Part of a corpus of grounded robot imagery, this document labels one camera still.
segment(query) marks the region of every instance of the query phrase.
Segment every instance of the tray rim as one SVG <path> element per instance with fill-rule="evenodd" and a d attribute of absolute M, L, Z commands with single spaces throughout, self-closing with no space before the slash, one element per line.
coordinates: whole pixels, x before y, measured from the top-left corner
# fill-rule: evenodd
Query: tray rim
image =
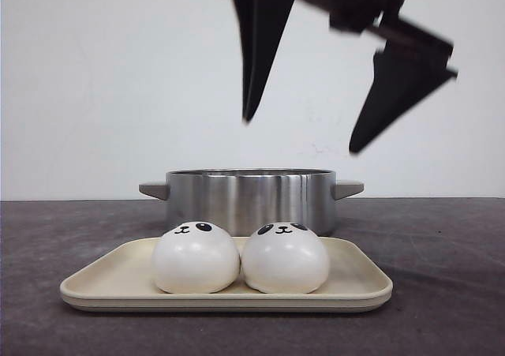
<path fill-rule="evenodd" d="M 235 236 L 233 237 L 234 239 L 246 239 L 246 236 Z M 112 249 L 108 253 L 105 253 L 95 261 L 91 262 L 90 264 L 86 265 L 82 269 L 78 270 L 77 272 L 73 273 L 66 279 L 64 279 L 60 283 L 60 295 L 63 299 L 63 301 L 69 303 L 70 305 L 76 307 L 78 306 L 80 309 L 84 309 L 85 307 L 88 306 L 82 306 L 82 305 L 77 305 L 76 303 L 72 302 L 92 302 L 92 301 L 101 301 L 101 302 L 116 302 L 118 300 L 122 302 L 137 302 L 137 301 L 178 301 L 178 300 L 190 300 L 192 302 L 195 301 L 202 301 L 202 302 L 215 302 L 215 301 L 241 301 L 241 302 L 247 302 L 247 301 L 270 301 L 270 300 L 275 300 L 275 301 L 329 301 L 329 302 L 346 302 L 346 301 L 352 301 L 352 302 L 361 302 L 365 303 L 366 301 L 371 301 L 374 302 L 377 298 L 385 298 L 382 303 L 385 303 L 390 297 L 391 297 L 391 292 L 393 290 L 393 282 L 387 276 L 361 249 L 355 245 L 354 243 L 341 239 L 341 238 L 331 238 L 331 237 L 320 237 L 321 239 L 324 239 L 326 242 L 345 242 L 347 243 L 348 246 L 351 246 L 354 248 L 355 251 L 358 251 L 362 256 L 366 258 L 366 260 L 373 266 L 375 269 L 375 272 L 379 273 L 383 278 L 385 278 L 387 284 L 383 289 L 374 291 L 372 293 L 361 293 L 361 294 L 291 294 L 291 293 L 184 293 L 184 294 L 161 294 L 160 296 L 155 296 L 153 297 L 152 295 L 145 295 L 145 294 L 139 294 L 135 295 L 132 297 L 122 297 L 122 296 L 114 296 L 114 297 L 103 297 L 102 295 L 94 295 L 94 294 L 82 294 L 79 292 L 76 292 L 74 290 L 71 290 L 68 288 L 68 283 L 77 275 L 84 273 L 86 270 L 92 268 L 95 264 L 98 264 L 99 262 L 102 262 L 103 260 L 112 257 L 114 253 L 119 251 L 121 248 L 125 248 L 127 246 L 132 245 L 133 243 L 136 242 L 146 242 L 146 241 L 151 241 L 152 239 L 159 239 L 159 237 L 152 237 L 152 238 L 140 238 L 136 240 L 132 240 L 129 242 L 125 242 L 118 247 Z M 118 308 L 128 308 L 128 306 L 110 306 L 110 307 L 118 307 Z"/>

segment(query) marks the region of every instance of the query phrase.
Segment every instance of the plastic tray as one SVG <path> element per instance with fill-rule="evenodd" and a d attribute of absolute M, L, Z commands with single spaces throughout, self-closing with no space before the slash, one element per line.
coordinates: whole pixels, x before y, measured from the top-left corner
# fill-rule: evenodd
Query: plastic tray
<path fill-rule="evenodd" d="M 327 282 L 310 294 L 264 294 L 242 275 L 218 293 L 168 294 L 152 281 L 150 259 L 159 238 L 127 242 L 65 279 L 62 299 L 76 309 L 120 312 L 357 313 L 381 306 L 393 283 L 355 244 L 321 238 L 331 259 Z M 238 248 L 247 238 L 234 238 Z"/>

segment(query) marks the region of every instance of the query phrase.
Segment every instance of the white wall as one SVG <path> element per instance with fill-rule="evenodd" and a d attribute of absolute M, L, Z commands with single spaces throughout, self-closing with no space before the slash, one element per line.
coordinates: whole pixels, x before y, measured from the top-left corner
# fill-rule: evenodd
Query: white wall
<path fill-rule="evenodd" d="M 320 167 L 365 196 L 505 197 L 504 0 L 407 0 L 450 82 L 360 156 L 378 39 L 296 2 L 250 126 L 230 0 L 2 0 L 2 199 L 139 198 L 205 167 Z"/>

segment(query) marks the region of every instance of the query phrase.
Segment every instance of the gray table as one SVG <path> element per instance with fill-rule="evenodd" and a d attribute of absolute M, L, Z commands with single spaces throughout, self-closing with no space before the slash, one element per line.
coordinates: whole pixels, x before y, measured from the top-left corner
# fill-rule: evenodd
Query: gray table
<path fill-rule="evenodd" d="M 395 284 L 362 314 L 103 314 L 59 283 L 136 238 L 163 203 L 2 203 L 2 354 L 505 354 L 505 200 L 352 199 L 334 236 Z"/>

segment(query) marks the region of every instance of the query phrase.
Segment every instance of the black eye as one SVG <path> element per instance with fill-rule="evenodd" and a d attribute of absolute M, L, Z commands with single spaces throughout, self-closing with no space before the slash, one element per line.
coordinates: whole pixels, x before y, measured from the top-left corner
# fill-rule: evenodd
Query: black eye
<path fill-rule="evenodd" d="M 291 223 L 291 226 L 297 228 L 298 230 L 308 231 L 309 229 L 305 227 L 303 224 Z"/>
<path fill-rule="evenodd" d="M 263 235 L 263 234 L 267 233 L 269 230 L 272 229 L 273 226 L 274 226 L 273 224 L 267 224 L 266 226 L 261 227 L 258 230 L 258 235 Z"/>
<path fill-rule="evenodd" d="M 198 230 L 202 230 L 202 231 L 210 231 L 212 230 L 212 227 L 210 224 L 206 224 L 206 223 L 197 223 L 196 224 L 196 228 Z"/>

